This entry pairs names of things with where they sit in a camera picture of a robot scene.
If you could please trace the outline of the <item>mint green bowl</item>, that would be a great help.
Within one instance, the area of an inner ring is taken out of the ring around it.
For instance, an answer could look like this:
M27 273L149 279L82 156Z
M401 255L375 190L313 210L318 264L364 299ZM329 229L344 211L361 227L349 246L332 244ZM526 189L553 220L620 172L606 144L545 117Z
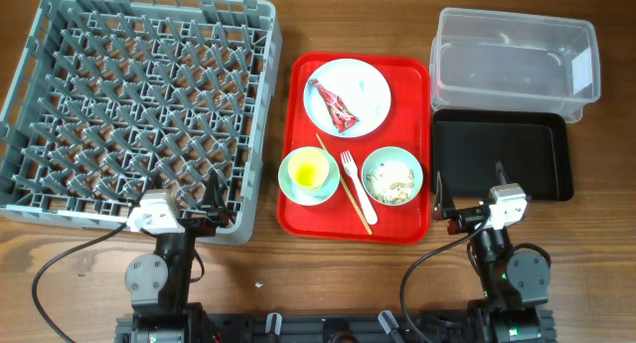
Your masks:
M366 192L370 195L370 197L380 203L379 201L377 201L370 193L370 190L368 188L368 183L367 183L367 175L380 163L382 162L388 162L388 161L399 161L402 162L403 164L405 164L408 168L410 168L413 171L414 174L414 188L413 191L410 195L410 197L404 202L401 203L399 205L390 205L390 204L383 204L386 206L401 206L401 205L405 205L406 203L412 201L420 192L422 186L423 186L423 182L424 182L424 173L423 170L421 168L420 163L418 162L418 160L415 158L414 155L412 155L410 152L408 152L405 149L402 149L400 147L396 147L396 146L386 146L386 147L382 147L379 148L377 150L375 150L374 152L372 152L367 159L365 160L364 164L363 164L363 168L362 168L362 183L363 183L363 187L365 188Z

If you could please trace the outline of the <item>wooden chopstick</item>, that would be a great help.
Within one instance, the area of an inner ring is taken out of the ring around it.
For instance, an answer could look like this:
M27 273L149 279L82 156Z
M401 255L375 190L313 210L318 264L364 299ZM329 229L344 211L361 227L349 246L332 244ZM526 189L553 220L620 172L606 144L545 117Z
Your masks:
M316 136L316 139L319 142L320 146L322 147L322 149L327 151L329 154L331 154L329 152L328 148L326 147L325 143L323 142L322 138L320 137L320 135L318 133L315 133L315 136ZM353 195L352 195L352 193L351 193L351 191L350 191L350 189L349 189L349 187L348 187L347 183L345 182L345 179L344 179L344 177L342 175L340 176L340 184L343 187L347 197L349 198L349 200L350 200L355 212L357 213L360 221L362 222L367 234L369 236L372 236L373 235L373 230L372 230L370 224L367 222L367 220L366 220L361 208L359 207L356 199L353 197Z

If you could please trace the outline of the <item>pale blue small bowl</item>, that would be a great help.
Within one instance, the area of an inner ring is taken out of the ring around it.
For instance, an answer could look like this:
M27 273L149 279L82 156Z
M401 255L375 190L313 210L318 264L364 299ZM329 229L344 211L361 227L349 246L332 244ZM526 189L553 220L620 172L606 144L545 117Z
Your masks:
M295 150L283 159L279 167L278 185L280 190L287 199L301 206L316 206L326 202L336 192L340 183L340 172L335 159L327 151L321 149L329 161L329 175L319 191L307 193L297 189L287 173L290 154Z

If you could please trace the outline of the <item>yellow plastic cup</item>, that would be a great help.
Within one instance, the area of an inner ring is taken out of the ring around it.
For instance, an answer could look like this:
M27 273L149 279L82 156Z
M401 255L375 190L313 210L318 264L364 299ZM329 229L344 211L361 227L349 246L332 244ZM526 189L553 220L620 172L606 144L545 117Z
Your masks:
M316 147L302 147L290 154L287 173L297 189L319 191L329 175L329 161Z

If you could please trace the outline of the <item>white plastic fork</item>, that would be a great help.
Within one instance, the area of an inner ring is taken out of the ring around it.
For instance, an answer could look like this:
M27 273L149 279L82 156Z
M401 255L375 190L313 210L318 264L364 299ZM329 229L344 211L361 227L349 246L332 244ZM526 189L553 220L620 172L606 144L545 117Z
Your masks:
M375 225L379 220L378 215L373 208L371 201L363 187L363 184L358 175L357 164L349 150L343 151L341 153L341 161L346 174L352 179L352 182L355 186L358 200L360 202L360 207L367 223L371 226Z

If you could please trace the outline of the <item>red snack wrapper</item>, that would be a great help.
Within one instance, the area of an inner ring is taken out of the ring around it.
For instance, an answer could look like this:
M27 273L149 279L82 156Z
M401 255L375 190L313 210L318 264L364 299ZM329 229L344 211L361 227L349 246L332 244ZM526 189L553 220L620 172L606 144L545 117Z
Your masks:
M318 90L328 109L332 123L339 133L344 133L360 121L337 94L324 88L318 80L310 80L309 83Z

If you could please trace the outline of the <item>large pale blue plate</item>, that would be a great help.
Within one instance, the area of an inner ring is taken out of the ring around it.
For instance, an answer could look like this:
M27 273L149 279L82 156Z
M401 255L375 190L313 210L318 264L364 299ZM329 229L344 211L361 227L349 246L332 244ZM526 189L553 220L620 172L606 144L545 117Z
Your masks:
M324 88L337 94L360 121L339 133L310 80L318 80ZM361 137L375 131L387 119L392 106L392 94L385 77L372 65L354 59L333 60L319 66L304 85L302 99L309 119L320 130L340 138Z

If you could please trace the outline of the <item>rice and nut scraps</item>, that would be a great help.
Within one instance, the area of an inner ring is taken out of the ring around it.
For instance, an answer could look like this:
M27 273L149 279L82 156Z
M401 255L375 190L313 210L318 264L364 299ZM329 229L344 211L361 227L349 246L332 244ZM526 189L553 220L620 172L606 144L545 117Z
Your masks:
M382 204L404 203L414 188L413 171L399 161L378 164L366 179L371 195Z

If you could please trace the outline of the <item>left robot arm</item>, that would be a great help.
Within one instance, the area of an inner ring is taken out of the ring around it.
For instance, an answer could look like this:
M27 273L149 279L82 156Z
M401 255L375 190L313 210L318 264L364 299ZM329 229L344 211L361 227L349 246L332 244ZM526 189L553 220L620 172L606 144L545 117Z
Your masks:
M126 226L155 238L154 252L135 258L124 282L133 315L116 321L116 342L221 342L222 331L199 302L188 301L196 239L213 237L231 223L223 183L211 172L199 217L181 218L170 190L156 177L128 214Z

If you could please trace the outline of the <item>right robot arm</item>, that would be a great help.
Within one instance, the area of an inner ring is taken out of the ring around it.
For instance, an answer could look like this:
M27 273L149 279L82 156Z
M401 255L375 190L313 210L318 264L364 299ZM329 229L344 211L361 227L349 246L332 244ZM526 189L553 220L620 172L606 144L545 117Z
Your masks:
M508 228L524 219L529 199L519 184L507 181L500 163L496 172L501 184L479 205L464 209L455 207L443 174L436 174L433 219L446 221L450 235L468 236L468 255L484 294L438 320L451 342L555 342L554 314L542 308L549 300L551 257L536 245L512 244Z

